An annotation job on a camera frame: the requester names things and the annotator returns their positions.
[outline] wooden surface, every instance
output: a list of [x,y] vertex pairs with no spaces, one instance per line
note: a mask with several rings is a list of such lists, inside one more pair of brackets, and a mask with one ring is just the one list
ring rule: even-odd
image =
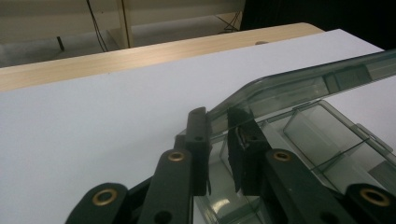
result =
[[297,23],[0,68],[0,91],[172,62],[227,49],[253,46],[258,41],[275,42],[321,32],[323,31],[313,25]]

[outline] white table surface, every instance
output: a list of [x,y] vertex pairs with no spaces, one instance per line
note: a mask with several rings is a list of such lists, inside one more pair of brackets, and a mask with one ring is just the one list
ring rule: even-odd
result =
[[337,30],[2,92],[0,223],[63,223],[92,187],[133,187],[153,174],[189,111],[253,79],[380,50]]

